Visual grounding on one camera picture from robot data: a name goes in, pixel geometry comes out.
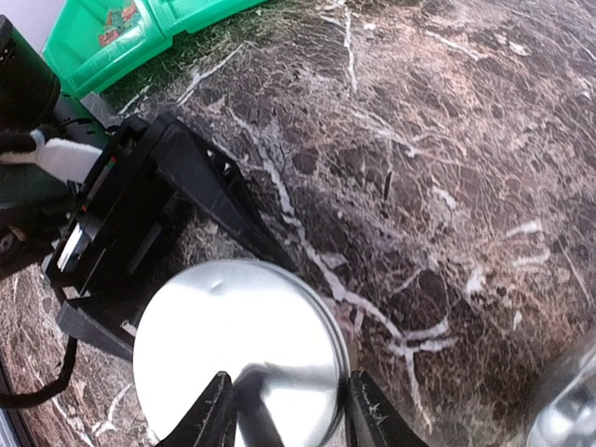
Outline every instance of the silver lid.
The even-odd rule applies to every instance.
[[[133,371],[149,427],[165,439],[219,371],[267,371],[261,399],[287,447],[316,447],[337,428],[349,360],[317,294],[271,264],[190,268],[147,306]],[[237,427],[236,446],[244,445]]]

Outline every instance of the brown marble surface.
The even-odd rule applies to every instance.
[[[238,160],[430,445],[521,447],[532,384],[594,322],[595,20],[591,0],[276,2],[106,96]],[[166,264],[244,254],[197,216]],[[2,300],[16,387],[39,387],[64,345],[54,301],[35,268]],[[40,445],[151,445],[131,384],[84,347],[71,389],[26,417]]]

